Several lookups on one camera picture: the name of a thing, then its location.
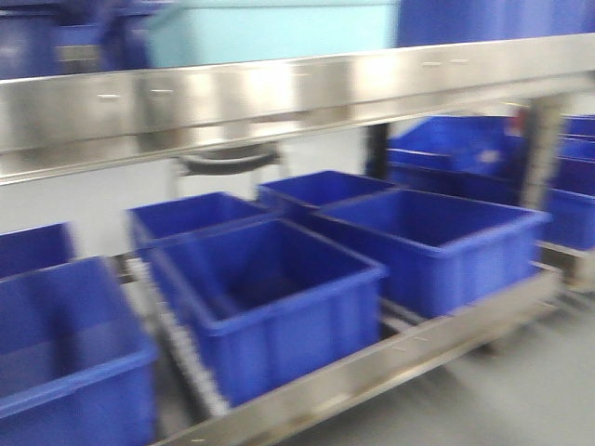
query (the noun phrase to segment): light blue panel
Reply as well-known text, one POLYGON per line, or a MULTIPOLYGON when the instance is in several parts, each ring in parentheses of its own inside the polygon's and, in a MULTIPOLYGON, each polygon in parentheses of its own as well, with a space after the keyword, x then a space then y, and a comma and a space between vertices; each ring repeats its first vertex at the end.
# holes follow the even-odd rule
POLYGON ((228 3, 189 7, 182 2, 155 17, 150 24, 154 66, 366 51, 391 47, 394 41, 395 1, 223 6, 228 3))

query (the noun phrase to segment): plastic crate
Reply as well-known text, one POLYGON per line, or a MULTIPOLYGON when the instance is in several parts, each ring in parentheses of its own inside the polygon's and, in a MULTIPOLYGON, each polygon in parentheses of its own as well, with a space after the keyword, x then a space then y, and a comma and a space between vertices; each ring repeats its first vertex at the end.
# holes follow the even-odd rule
POLYGON ((270 209, 302 224, 321 206, 394 189, 389 181, 332 170, 291 177, 258 186, 258 199, 270 209))
POLYGON ((595 116, 569 116, 565 132, 569 138, 595 140, 595 116))
POLYGON ((513 154, 500 116, 435 116, 389 139, 389 161, 451 172, 494 174, 513 154))
POLYGON ((534 272, 544 213, 412 190, 329 206, 316 229, 389 267, 384 296, 446 314, 534 272))
POLYGON ((385 269, 289 223, 187 235, 148 256, 234 406, 378 340, 385 269))
POLYGON ((458 172, 389 163, 389 180, 408 189, 458 196, 461 193, 458 172))
POLYGON ((55 51, 60 12, 53 7, 59 3, 12 7, 0 1, 0 80, 60 73, 55 51))
POLYGON ((0 234, 0 279, 53 267, 74 258, 66 224, 0 234))
POLYGON ((152 62, 177 67, 390 48, 396 3, 179 0, 150 21, 152 62))
POLYGON ((389 164, 389 180, 408 189, 469 198, 484 202, 515 205, 519 192, 507 178, 444 172, 408 164, 389 164))
POLYGON ((401 0, 397 46, 593 31, 589 0, 401 0))
POLYGON ((520 193, 512 180, 476 174, 459 174, 457 196, 483 202, 517 205, 520 193))
POLYGON ((595 160, 594 140, 564 138, 561 142, 560 156, 577 160, 595 160))
POLYGON ((579 250, 595 248, 595 163, 561 160, 549 192, 544 240, 579 250))
POLYGON ((180 234, 213 233, 273 218, 267 209, 216 192, 131 209, 132 238, 139 250, 180 234))
POLYGON ((0 281, 0 444, 144 446, 155 348, 100 258, 0 281))
POLYGON ((126 3, 126 7, 115 8, 101 37, 103 69, 115 71, 151 68, 147 19, 170 3, 171 0, 136 1, 126 3))

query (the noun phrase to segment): stainless steel shelf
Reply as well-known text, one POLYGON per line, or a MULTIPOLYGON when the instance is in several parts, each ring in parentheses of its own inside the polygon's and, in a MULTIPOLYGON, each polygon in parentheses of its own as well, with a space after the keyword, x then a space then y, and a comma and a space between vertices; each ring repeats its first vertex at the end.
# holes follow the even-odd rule
POLYGON ((540 245, 542 260, 562 270, 564 281, 570 291, 595 291, 595 249, 580 251, 547 242, 540 245))
POLYGON ((0 82, 0 184, 595 87, 595 34, 0 82))
POLYGON ((542 267, 472 307, 406 324, 399 334, 155 446, 276 443, 551 312, 561 290, 560 272, 542 267))

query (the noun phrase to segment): metal leg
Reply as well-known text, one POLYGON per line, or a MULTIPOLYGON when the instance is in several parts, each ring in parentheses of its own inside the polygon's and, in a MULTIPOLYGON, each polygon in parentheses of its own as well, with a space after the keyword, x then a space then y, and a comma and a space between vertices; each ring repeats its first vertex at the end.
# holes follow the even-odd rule
POLYGON ((387 138, 389 125, 370 125, 366 128, 367 166, 370 177, 385 179, 388 174, 387 138))
POLYGON ((565 96, 556 95, 531 101, 525 127, 528 152, 521 192, 521 205, 524 207, 541 209, 549 181, 556 175, 564 99, 565 96))

